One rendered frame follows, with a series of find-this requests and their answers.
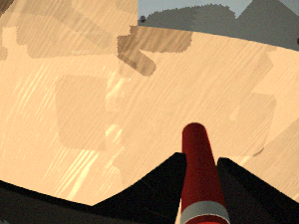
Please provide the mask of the dark red peg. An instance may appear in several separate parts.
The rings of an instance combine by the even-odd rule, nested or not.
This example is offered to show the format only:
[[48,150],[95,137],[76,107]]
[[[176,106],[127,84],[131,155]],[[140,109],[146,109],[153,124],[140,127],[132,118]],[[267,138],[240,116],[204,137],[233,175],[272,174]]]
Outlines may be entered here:
[[181,191],[180,224],[230,224],[215,168],[207,130],[191,122],[181,132],[181,152],[186,153],[186,176]]

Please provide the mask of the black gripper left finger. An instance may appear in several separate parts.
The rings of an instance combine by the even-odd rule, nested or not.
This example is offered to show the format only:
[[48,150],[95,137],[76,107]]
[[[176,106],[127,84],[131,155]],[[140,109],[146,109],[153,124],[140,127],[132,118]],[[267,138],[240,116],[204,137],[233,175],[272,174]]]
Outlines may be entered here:
[[149,175],[94,205],[0,180],[0,224],[176,224],[186,169],[186,153],[175,151]]

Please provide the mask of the grey square panel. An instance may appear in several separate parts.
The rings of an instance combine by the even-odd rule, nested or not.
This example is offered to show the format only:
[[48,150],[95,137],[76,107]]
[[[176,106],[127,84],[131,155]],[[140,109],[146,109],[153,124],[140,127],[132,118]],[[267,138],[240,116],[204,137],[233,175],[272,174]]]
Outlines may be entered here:
[[299,52],[299,0],[138,0],[138,26],[222,35]]

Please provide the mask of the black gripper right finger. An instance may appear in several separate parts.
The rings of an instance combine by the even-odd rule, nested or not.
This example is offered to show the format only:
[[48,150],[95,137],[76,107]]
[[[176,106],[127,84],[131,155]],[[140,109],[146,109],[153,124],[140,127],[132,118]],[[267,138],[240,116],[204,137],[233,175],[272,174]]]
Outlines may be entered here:
[[230,224],[299,224],[299,203],[229,157],[215,168]]

